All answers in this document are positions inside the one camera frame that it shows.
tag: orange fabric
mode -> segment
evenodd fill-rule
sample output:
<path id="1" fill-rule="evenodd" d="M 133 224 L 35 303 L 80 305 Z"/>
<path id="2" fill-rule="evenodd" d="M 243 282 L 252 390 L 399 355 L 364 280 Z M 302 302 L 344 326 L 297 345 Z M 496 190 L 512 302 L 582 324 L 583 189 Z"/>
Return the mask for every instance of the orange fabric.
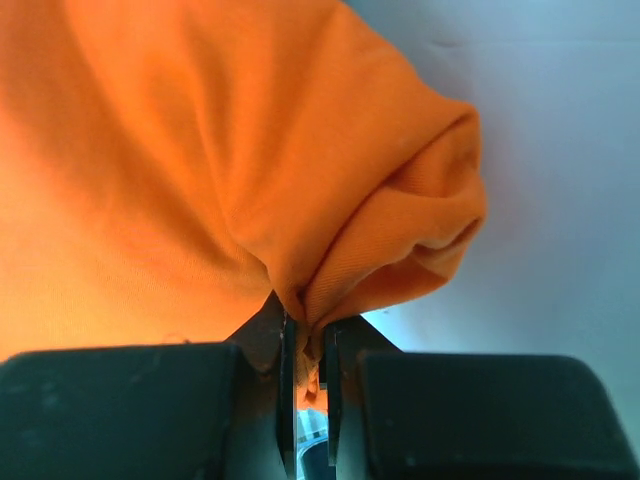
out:
<path id="1" fill-rule="evenodd" d="M 275 289 L 324 408 L 322 327 L 454 274 L 478 131 L 335 0 L 3 0 L 0 359 L 222 340 Z"/>

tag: orange cloth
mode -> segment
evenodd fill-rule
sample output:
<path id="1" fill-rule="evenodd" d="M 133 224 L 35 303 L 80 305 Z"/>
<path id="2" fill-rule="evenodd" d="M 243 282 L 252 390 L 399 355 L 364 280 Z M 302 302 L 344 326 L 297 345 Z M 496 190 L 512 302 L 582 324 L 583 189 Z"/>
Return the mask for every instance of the orange cloth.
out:
<path id="1" fill-rule="evenodd" d="M 313 367 L 327 322 L 451 278 L 479 150 L 335 0 L 3 0 L 0 359 L 223 340 L 274 289 Z"/>

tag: white surface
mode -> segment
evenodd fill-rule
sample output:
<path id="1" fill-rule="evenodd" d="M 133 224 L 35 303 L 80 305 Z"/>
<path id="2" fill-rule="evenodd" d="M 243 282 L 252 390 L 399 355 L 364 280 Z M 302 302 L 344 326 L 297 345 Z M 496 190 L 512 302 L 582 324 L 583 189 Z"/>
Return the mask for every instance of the white surface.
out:
<path id="1" fill-rule="evenodd" d="M 479 108 L 491 202 L 454 282 L 367 317 L 409 350 L 580 358 L 640 452 L 640 2 L 351 3 Z"/>

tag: garment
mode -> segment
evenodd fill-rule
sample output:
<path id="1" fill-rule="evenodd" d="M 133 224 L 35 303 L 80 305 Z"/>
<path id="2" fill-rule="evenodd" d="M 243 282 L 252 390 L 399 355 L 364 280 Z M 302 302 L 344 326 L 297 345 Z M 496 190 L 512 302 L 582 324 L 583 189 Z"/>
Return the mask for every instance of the garment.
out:
<path id="1" fill-rule="evenodd" d="M 219 341 L 275 290 L 322 409 L 322 327 L 443 285 L 484 220 L 475 110 L 338 1 L 0 13 L 0 358 Z"/>

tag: dark object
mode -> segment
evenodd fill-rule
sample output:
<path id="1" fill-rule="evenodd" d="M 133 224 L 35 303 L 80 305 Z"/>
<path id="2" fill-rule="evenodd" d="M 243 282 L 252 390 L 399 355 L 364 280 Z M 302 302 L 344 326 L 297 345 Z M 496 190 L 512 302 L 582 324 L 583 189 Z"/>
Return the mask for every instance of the dark object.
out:
<path id="1" fill-rule="evenodd" d="M 407 354 L 361 317 L 325 337 L 339 480 L 638 478 L 604 388 L 576 360 Z M 291 480 L 295 351 L 272 295 L 224 343 L 13 357 L 0 368 L 0 479 Z"/>
<path id="2" fill-rule="evenodd" d="M 336 467 L 327 462 L 329 442 L 313 444 L 300 456 L 305 480 L 336 480 Z"/>

